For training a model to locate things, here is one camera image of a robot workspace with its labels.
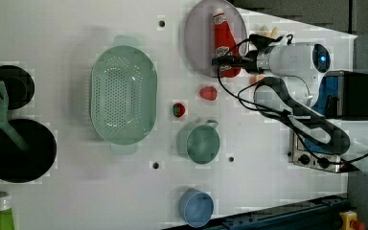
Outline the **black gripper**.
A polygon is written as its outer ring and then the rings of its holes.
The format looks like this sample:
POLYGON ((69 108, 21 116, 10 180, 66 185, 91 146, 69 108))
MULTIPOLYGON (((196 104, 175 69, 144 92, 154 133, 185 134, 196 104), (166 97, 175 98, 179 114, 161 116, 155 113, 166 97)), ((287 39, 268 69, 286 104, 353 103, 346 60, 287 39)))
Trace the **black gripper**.
POLYGON ((240 67, 248 73, 258 73, 259 68, 257 67, 257 57, 259 52, 257 50, 249 51, 244 57, 241 57, 235 63, 236 57, 234 56, 221 56, 214 57, 212 59, 213 66, 229 66, 229 67, 240 67))

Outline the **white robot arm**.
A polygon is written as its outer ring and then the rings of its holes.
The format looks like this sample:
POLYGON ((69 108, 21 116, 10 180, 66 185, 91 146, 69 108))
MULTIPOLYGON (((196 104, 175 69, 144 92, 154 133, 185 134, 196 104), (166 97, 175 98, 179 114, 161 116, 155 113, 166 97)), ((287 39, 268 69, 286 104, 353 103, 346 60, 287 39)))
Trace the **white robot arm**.
POLYGON ((283 123, 300 141, 310 141, 368 175, 368 120, 328 119, 312 109, 331 65, 323 45, 265 45, 244 57, 225 51, 214 57, 212 64, 241 68, 251 74, 268 72, 268 77, 254 84, 251 101, 239 94, 235 98, 266 118, 283 123))

